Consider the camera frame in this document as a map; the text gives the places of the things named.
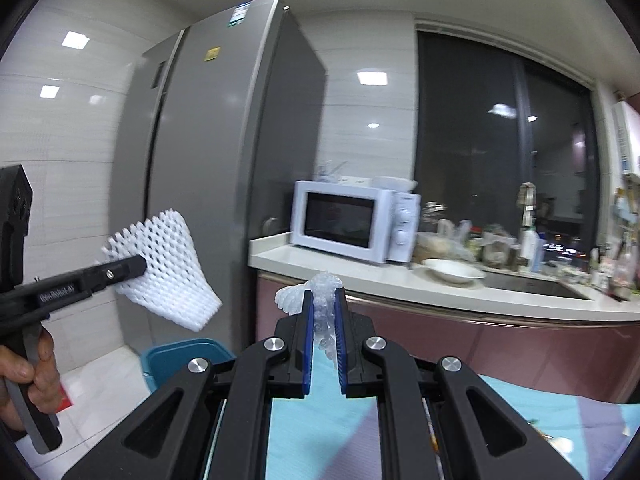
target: metal screw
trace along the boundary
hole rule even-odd
[[[367,346],[372,350],[382,350],[386,346],[386,341],[379,335],[367,339]]]
[[[270,337],[265,339],[264,347],[269,352],[277,352],[278,350],[282,350],[284,348],[284,341],[279,337]]]
[[[462,363],[457,357],[445,357],[442,360],[442,367],[447,372],[457,372],[462,368]]]
[[[203,359],[202,357],[196,357],[195,359],[192,359],[187,365],[189,371],[193,372],[194,374],[202,373],[208,367],[209,363],[207,363],[207,360]]]

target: bubble wrap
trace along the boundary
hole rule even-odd
[[[182,215],[169,209],[116,233],[102,248],[108,261],[141,254],[143,276],[115,285],[116,292],[189,330],[198,332],[222,302],[205,280]]]
[[[311,280],[299,285],[286,286],[276,292],[278,307],[293,316],[302,312],[305,290],[314,295],[314,343],[337,367],[335,349],[335,289],[341,288],[340,278],[328,272],[320,272]]]

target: human hand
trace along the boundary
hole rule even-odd
[[[42,413],[55,413],[60,402],[60,374],[53,355],[53,338],[44,328],[38,341],[38,357],[40,361],[35,369],[31,364],[0,345],[0,378],[7,378],[14,383],[28,384],[28,395]],[[9,398],[4,383],[0,381],[0,420],[15,431],[24,431],[13,401]]]

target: microwave window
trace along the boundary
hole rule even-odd
[[[374,206],[368,198],[308,193],[305,235],[369,247]]]

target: blue basket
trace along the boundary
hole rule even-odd
[[[146,386],[153,393],[180,368],[196,357],[206,357],[213,364],[236,357],[213,339],[187,339],[150,348],[140,356]]]

